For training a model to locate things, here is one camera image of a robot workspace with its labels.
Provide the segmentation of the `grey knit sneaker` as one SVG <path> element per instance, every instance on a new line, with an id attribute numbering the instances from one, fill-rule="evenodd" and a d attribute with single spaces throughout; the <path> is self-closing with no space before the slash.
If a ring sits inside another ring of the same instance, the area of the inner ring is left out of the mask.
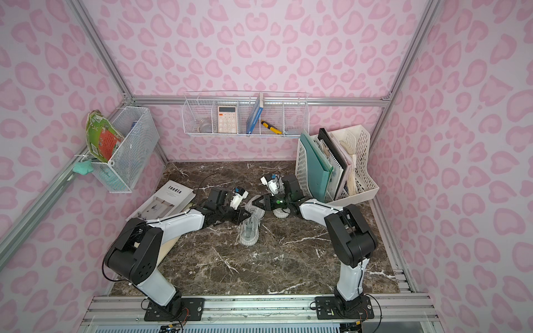
<path id="1" fill-rule="evenodd" d="M 251 216 L 248 219 L 245 219 L 240 225 L 239 242 L 244 246 L 253 246 L 259 239 L 259 227 L 261 220 L 265 216 L 265 211 L 253 204 L 253 202 L 259 198 L 259 195 L 254 196 L 244 206 L 245 210 L 251 214 Z"/>
<path id="2" fill-rule="evenodd" d="M 273 211 L 273 214 L 278 219 L 286 219 L 288 216 L 290 216 L 290 209 L 289 208 L 276 208 Z"/>

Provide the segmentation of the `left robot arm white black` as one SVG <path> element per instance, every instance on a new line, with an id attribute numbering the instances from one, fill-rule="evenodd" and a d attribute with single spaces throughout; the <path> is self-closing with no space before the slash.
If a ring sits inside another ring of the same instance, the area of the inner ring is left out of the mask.
<path id="1" fill-rule="evenodd" d="M 239 224 L 248 219 L 251 213 L 240 206 L 248 191 L 236 187 L 230 201 L 228 194 L 228 190 L 215 187 L 204 202 L 177 215 L 130 219 L 105 254 L 103 265 L 130 282 L 153 304 L 169 312 L 179 311 L 183 306 L 181 293 L 157 268 L 161 246 L 217 223 Z"/>

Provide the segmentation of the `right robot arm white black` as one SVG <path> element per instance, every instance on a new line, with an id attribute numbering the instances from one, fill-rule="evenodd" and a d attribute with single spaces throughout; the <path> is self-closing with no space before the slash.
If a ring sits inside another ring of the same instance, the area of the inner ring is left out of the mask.
<path id="1" fill-rule="evenodd" d="M 335 255 L 341 262 L 336 294 L 345 302 L 364 295 L 366 267 L 378 247 L 378 240 L 362 212 L 355 204 L 341 207 L 305 196 L 295 175 L 265 177 L 261 182 L 269 190 L 253 201 L 265 211 L 283 213 L 313 221 L 327 228 Z"/>

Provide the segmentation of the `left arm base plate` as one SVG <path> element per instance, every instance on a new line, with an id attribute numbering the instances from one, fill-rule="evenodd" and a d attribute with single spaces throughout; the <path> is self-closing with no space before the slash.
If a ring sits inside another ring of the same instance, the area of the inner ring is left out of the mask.
<path id="1" fill-rule="evenodd" d="M 169 305 L 162 306 L 150 300 L 144 315 L 145 322 L 200 321 L 203 315 L 205 298 L 177 298 Z"/>

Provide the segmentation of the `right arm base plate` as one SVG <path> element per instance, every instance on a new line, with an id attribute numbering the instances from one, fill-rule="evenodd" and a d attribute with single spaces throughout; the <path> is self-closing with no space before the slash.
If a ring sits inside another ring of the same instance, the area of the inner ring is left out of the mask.
<path id="1" fill-rule="evenodd" d="M 354 319 L 365 321 L 374 319 L 375 314 L 368 296 L 359 296 L 345 301 L 340 296 L 318 296 L 310 303 L 319 320 Z"/>

